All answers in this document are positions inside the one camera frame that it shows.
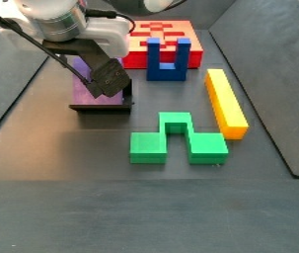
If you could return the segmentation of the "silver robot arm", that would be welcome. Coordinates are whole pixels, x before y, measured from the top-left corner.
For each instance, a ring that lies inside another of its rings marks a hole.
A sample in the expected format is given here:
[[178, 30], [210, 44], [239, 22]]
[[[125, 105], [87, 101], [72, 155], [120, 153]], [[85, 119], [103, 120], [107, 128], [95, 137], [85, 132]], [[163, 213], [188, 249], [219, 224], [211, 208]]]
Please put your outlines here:
[[[187, 0], [101, 0], [113, 11], [88, 8], [87, 0], [0, 0], [0, 19], [36, 41], [95, 40], [111, 57], [129, 53], [132, 17], [164, 12]], [[0, 31], [13, 31], [0, 22]]]

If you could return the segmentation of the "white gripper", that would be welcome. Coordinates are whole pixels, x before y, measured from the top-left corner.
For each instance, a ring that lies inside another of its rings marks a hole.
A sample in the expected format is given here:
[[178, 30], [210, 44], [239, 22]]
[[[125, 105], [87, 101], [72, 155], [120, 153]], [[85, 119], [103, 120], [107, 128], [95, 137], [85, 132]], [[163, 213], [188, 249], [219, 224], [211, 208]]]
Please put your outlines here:
[[95, 40], [109, 57], [129, 52], [129, 23], [123, 18], [88, 18], [87, 0], [0, 0], [0, 16], [13, 20], [37, 41]]

